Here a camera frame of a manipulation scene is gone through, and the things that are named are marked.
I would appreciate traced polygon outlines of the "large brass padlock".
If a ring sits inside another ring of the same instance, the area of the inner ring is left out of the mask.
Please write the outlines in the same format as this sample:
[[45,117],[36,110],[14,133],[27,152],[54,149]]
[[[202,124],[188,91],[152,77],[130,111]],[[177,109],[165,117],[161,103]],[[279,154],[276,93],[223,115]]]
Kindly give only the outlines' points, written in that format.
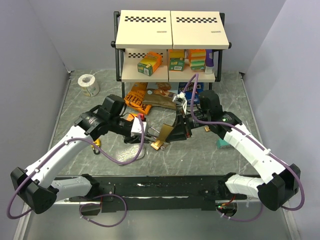
[[173,129],[174,129],[173,126],[168,125],[168,124],[163,124],[160,131],[159,131],[159,134],[155,138],[155,140],[166,142],[167,137],[170,135],[170,133],[172,132]]

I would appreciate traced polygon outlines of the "yellow black padlock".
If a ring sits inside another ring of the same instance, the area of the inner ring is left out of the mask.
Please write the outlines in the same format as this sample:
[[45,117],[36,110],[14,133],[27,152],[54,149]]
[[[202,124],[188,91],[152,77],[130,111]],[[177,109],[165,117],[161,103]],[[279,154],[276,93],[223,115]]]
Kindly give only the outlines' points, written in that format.
[[92,151],[95,155],[99,155],[100,154],[100,151],[99,149],[97,149],[96,147],[101,147],[101,140],[98,138],[97,140],[95,140],[94,142],[94,145],[92,145]]

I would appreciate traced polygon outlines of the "brass padlock long shackle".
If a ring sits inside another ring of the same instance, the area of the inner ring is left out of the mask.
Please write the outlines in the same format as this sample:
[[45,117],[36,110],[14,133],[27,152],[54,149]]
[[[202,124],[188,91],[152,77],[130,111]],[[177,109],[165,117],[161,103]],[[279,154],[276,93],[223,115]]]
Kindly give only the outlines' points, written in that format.
[[156,151],[158,151],[158,150],[164,150],[164,149],[165,149],[164,144],[165,144],[165,143],[164,143],[163,141],[161,141],[161,140],[156,140],[155,142],[151,143],[151,147],[152,147],[153,149],[155,149]]

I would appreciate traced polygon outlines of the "small brass padlock front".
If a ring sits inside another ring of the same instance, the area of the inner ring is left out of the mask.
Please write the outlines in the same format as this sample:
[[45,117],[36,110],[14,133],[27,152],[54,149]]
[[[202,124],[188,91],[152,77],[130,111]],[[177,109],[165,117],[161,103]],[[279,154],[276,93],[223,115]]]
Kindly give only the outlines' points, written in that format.
[[205,129],[206,132],[210,132],[211,131],[210,128],[207,125],[204,127],[204,129]]

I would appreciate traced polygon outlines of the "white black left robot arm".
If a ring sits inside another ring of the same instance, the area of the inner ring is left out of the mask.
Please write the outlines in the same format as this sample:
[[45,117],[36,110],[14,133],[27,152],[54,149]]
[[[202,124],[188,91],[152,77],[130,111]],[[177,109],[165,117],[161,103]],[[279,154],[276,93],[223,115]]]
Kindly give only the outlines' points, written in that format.
[[132,121],[122,118],[124,106],[123,98],[110,94],[102,104],[82,113],[66,135],[43,157],[25,169],[17,167],[11,172],[14,194],[36,214],[44,213],[57,201],[72,197],[95,200],[100,193],[100,184],[89,174],[64,180],[56,180],[56,177],[84,148],[94,146],[98,149],[94,142],[108,132],[128,140],[139,138],[140,146],[144,146],[148,124],[142,115]]

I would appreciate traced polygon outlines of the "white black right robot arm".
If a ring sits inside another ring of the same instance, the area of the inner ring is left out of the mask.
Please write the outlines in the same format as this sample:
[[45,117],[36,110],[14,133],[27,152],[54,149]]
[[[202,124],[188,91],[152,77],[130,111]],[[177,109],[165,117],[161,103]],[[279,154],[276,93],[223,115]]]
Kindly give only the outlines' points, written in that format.
[[174,94],[172,101],[177,105],[176,118],[165,140],[167,143],[184,141],[192,136],[193,129],[208,126],[258,172],[258,177],[234,172],[223,176],[218,182],[218,193],[223,199],[237,194],[246,195],[259,199],[266,208],[276,211],[300,190],[300,169],[295,164],[287,165],[277,160],[235,114],[223,110],[219,96],[213,90],[201,92],[199,110],[190,113],[187,113],[183,92]]

